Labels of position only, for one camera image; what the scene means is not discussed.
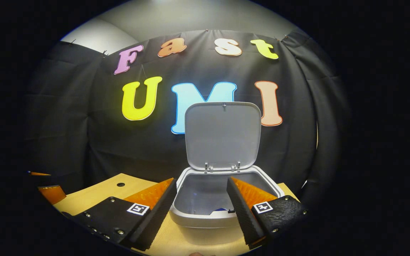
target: yellow letter u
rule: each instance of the yellow letter u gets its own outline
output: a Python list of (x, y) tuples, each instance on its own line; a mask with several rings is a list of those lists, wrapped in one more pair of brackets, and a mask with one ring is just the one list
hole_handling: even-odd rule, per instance
[(122, 114), (128, 120), (143, 120), (153, 113), (156, 106), (156, 94), (158, 91), (158, 83), (162, 81), (162, 77), (155, 76), (145, 80), (144, 84), (147, 86), (147, 97), (145, 106), (142, 108), (134, 107), (135, 90), (140, 86), (139, 82), (131, 82), (123, 86), (122, 91)]

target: letter m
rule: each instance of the letter m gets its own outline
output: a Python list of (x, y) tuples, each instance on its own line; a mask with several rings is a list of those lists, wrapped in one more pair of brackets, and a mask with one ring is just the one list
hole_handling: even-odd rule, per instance
[(172, 86), (172, 92), (177, 95), (176, 123), (172, 126), (172, 133), (184, 134), (184, 114), (186, 110), (199, 102), (233, 102), (236, 84), (219, 82), (211, 89), (210, 96), (205, 100), (192, 83), (179, 83)]

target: gray lid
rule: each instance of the gray lid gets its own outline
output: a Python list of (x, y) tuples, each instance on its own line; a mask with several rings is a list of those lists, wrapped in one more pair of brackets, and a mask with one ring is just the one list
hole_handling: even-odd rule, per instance
[(261, 134), (260, 109), (249, 102), (203, 102), (184, 115), (184, 136), (189, 165), (205, 170), (250, 167), (257, 158)]

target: black textured foam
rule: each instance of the black textured foam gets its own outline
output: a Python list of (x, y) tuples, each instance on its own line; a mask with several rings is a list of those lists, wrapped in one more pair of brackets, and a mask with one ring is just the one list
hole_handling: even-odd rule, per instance
[(269, 239), (279, 237), (308, 215), (306, 207), (291, 196), (277, 198), (268, 204), (273, 210), (257, 213), (255, 206), (251, 210)]
[(92, 234), (99, 235), (104, 240), (113, 243), (120, 243), (124, 237), (136, 230), (144, 217), (150, 214), (149, 209), (144, 215), (128, 212), (127, 210), (133, 204), (112, 196), (75, 216), (68, 213), (63, 214)]
[(120, 242), (121, 245), (133, 247), (140, 251), (150, 248), (154, 238), (158, 234), (159, 228), (170, 210), (177, 194), (176, 179), (168, 186), (158, 203), (135, 229), (135, 231)]
[(234, 207), (238, 223), (245, 237), (245, 243), (251, 245), (264, 236), (263, 230), (252, 215), (235, 182), (229, 177), (227, 193)]

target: white storage box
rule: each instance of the white storage box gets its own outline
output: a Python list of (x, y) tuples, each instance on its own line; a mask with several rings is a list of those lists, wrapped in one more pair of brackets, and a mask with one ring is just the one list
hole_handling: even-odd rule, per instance
[[(228, 177), (284, 196), (279, 186), (253, 165), (259, 150), (260, 109), (249, 102), (197, 103), (187, 109), (184, 126), (190, 167), (177, 180), (171, 218), (186, 232), (189, 242), (221, 244), (237, 240), (242, 233), (236, 214), (229, 212), (233, 206), (226, 191)], [(221, 237), (216, 232), (226, 235)]]

